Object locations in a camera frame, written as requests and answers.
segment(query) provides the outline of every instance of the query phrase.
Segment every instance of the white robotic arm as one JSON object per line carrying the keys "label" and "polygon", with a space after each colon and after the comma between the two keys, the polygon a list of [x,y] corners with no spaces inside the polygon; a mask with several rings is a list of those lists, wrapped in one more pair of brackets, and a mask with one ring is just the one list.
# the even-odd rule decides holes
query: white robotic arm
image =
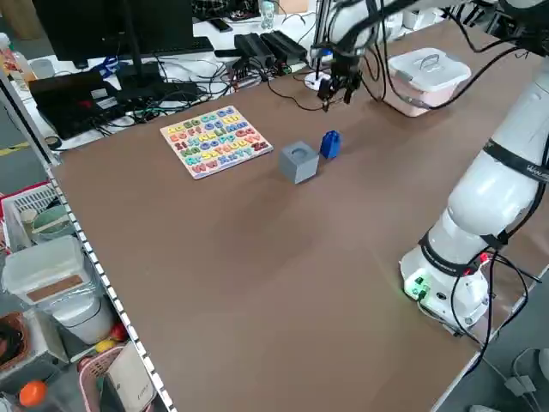
{"label": "white robotic arm", "polygon": [[[396,4],[422,9],[455,3],[462,2],[388,0],[385,6],[386,10]],[[549,26],[546,20],[549,0],[501,0],[500,3],[519,21]],[[332,50],[336,64],[343,62],[343,69],[358,65],[364,43],[377,40],[377,36],[372,40],[375,33],[372,27],[381,21],[381,16],[378,12],[372,14],[371,7],[364,0],[343,0],[336,3],[331,16],[327,16],[326,20],[332,21],[326,29],[328,41],[335,45]],[[379,8],[380,4],[375,3],[374,7]],[[360,24],[362,31],[355,31],[354,37],[349,37],[353,27]],[[349,39],[351,42],[345,43],[344,40]],[[337,76],[348,75],[341,67],[335,67],[339,70]],[[319,91],[319,97],[325,100],[326,96],[331,97],[330,93],[321,95]],[[549,183],[548,141],[549,58],[452,191],[438,221],[401,260],[406,294],[454,331],[461,332],[462,327],[472,326],[488,309],[491,301],[488,283],[479,266],[472,263],[488,246],[498,248],[499,235],[533,201],[540,200],[539,194],[545,189],[545,183]]]}

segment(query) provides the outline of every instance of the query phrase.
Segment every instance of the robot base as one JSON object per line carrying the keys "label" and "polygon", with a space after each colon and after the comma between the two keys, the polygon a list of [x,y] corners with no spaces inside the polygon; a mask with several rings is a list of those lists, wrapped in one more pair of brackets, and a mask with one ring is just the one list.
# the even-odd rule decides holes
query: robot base
{"label": "robot base", "polygon": [[318,74],[318,79],[317,79],[317,73],[316,72],[313,72],[313,73],[309,73],[305,79],[304,79],[304,82],[305,82],[305,86],[307,88],[310,88],[311,90],[315,90],[315,91],[318,91],[318,89],[320,88],[320,82],[323,80],[323,79],[330,79],[330,75],[327,75],[326,73],[323,73],[322,71]]}
{"label": "robot base", "polygon": [[[452,332],[462,333],[451,307],[451,294],[455,278],[433,268],[424,258],[419,247],[407,253],[401,260],[404,292],[413,300],[421,294],[421,305],[439,317]],[[463,277],[455,290],[455,314],[464,328],[476,324],[488,308],[488,284],[480,271]]]}

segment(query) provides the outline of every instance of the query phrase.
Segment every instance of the wooden alphabet puzzle board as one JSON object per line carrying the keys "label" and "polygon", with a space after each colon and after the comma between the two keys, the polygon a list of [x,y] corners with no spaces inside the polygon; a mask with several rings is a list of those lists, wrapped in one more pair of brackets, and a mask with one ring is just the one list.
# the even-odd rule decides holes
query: wooden alphabet puzzle board
{"label": "wooden alphabet puzzle board", "polygon": [[234,107],[160,129],[193,179],[202,179],[264,155],[273,146]]}

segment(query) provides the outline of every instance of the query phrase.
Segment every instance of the monitor stand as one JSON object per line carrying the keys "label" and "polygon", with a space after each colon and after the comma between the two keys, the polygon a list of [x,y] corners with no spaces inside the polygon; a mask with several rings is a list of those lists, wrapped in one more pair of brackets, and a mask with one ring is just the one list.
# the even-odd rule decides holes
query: monitor stand
{"label": "monitor stand", "polygon": [[131,50],[133,64],[121,67],[117,78],[122,90],[118,93],[119,100],[139,100],[153,98],[156,100],[195,101],[200,93],[193,82],[168,83],[160,74],[160,63],[143,64],[139,41],[134,28],[133,14],[129,0],[123,0],[125,36]]}

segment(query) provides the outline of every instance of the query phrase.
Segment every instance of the table surface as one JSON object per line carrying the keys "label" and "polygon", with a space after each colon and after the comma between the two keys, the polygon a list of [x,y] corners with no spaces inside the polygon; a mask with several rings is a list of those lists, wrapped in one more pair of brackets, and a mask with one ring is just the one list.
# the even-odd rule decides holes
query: table surface
{"label": "table surface", "polygon": [[[473,72],[493,56],[474,55],[452,23],[389,51],[424,46]],[[453,106],[420,118],[364,90],[350,106],[304,112],[261,85],[63,154],[58,183],[176,407],[428,410],[474,347],[419,313],[401,291],[398,262],[539,67],[536,56],[511,55]],[[319,106],[290,76],[272,86]],[[274,153],[195,181],[159,129],[227,105]],[[321,161],[306,183],[286,181],[281,148],[298,140],[318,147],[333,129],[340,156]],[[533,272],[549,257],[546,209],[508,250]],[[498,268],[498,313],[520,291]]]}
{"label": "table surface", "polygon": [[[274,18],[274,29],[281,30],[286,35],[295,39],[296,41],[302,38],[304,34],[307,34],[302,39],[301,44],[305,48],[309,48],[312,44],[314,30],[309,29],[315,24],[315,14],[312,12],[305,13],[302,16],[301,21],[298,17],[293,17],[284,21],[284,15],[276,15]],[[227,33],[220,33],[214,26],[208,22],[200,22],[193,25],[193,32],[195,36],[207,36],[214,46],[215,50],[233,49],[234,48],[234,35],[235,34],[248,34],[248,33],[263,33],[266,30],[261,28],[261,19],[250,19],[248,21],[230,22],[232,31]],[[55,72],[61,76],[69,73],[78,73],[79,70],[72,64],[72,62],[60,62],[56,56],[46,56],[53,64]],[[94,58],[89,60],[89,67],[94,67],[97,64],[103,62],[103,58]],[[208,77],[211,76],[219,67],[227,62],[236,60],[236,58],[217,58],[213,52],[194,53],[190,55],[177,55],[161,57],[160,60],[164,63],[164,69],[167,76],[173,80],[184,81],[203,81],[199,76]],[[145,58],[143,61],[152,62],[153,58]],[[112,86],[120,89],[120,84],[116,76],[110,76],[106,79]],[[214,93],[220,92],[225,86],[221,84],[214,84],[210,88]],[[40,116],[38,109],[36,108],[36,102],[34,101],[30,92],[21,91],[19,88],[15,88],[18,91],[21,99],[25,103],[29,114],[33,118],[34,122],[38,126],[39,131],[43,136],[55,136],[57,133],[52,127],[46,123],[46,121]],[[163,106],[178,106],[180,103],[166,102]],[[115,121],[116,124],[133,124],[130,118],[121,118]],[[105,127],[110,132],[117,132],[120,129],[116,127]],[[103,137],[97,130],[90,130],[82,133],[78,136],[74,136],[66,141],[63,141],[62,150],[76,148],[90,142],[94,142]]]}

